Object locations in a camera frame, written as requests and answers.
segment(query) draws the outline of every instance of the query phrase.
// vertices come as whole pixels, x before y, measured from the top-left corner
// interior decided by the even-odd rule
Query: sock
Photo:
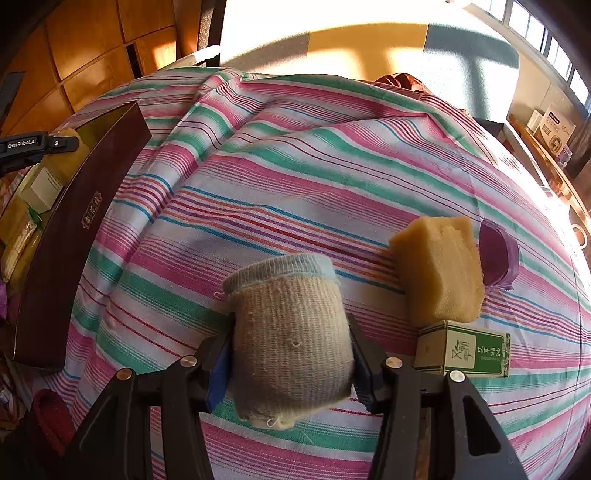
[[[330,258],[275,257],[223,283],[236,313],[232,395],[240,418],[283,430],[351,391],[349,324]]]

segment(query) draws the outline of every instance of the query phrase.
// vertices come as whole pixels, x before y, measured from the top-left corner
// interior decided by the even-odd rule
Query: metal screw
[[[133,372],[130,368],[122,368],[116,373],[117,380],[129,380]]]
[[[454,382],[462,383],[466,379],[466,376],[464,375],[464,372],[452,370],[449,372],[449,378],[451,378]]]
[[[386,365],[390,368],[400,368],[402,366],[402,360],[397,356],[389,356],[386,359]]]
[[[187,355],[181,358],[181,365],[184,367],[194,367],[197,365],[197,359],[193,355]]]

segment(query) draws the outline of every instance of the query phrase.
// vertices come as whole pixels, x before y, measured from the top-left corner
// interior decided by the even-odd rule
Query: wooden wall panel
[[[116,0],[65,0],[47,31],[61,80],[123,43]]]
[[[51,132],[72,114],[61,88],[31,108],[10,131],[10,135],[45,130]]]
[[[134,79],[125,47],[111,51],[64,83],[74,111],[103,93]]]
[[[174,25],[173,0],[118,0],[118,4],[126,42]]]
[[[173,0],[173,6],[177,27],[177,57],[181,59],[197,50],[201,0]]]
[[[44,95],[57,85],[45,25],[41,24],[29,36],[7,68],[7,72],[26,72],[12,108],[2,126],[2,135],[12,127]]]
[[[138,38],[135,41],[142,73],[148,75],[176,60],[177,32],[174,27]]]

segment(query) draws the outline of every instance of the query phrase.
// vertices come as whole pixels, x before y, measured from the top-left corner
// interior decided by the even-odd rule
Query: purple container lid
[[[485,291],[513,290],[519,273],[517,241],[501,225],[485,218],[480,225],[478,248]]]

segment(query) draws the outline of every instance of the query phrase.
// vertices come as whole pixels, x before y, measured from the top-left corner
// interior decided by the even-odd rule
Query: small cardboard box
[[[444,320],[419,331],[414,368],[445,375],[508,377],[511,335]]]
[[[569,141],[575,125],[569,121],[554,105],[546,110],[538,128],[534,132],[535,139],[546,151],[556,158]]]
[[[41,164],[36,165],[32,177],[25,177],[27,184],[21,191],[21,198],[37,213],[51,210],[63,185]]]

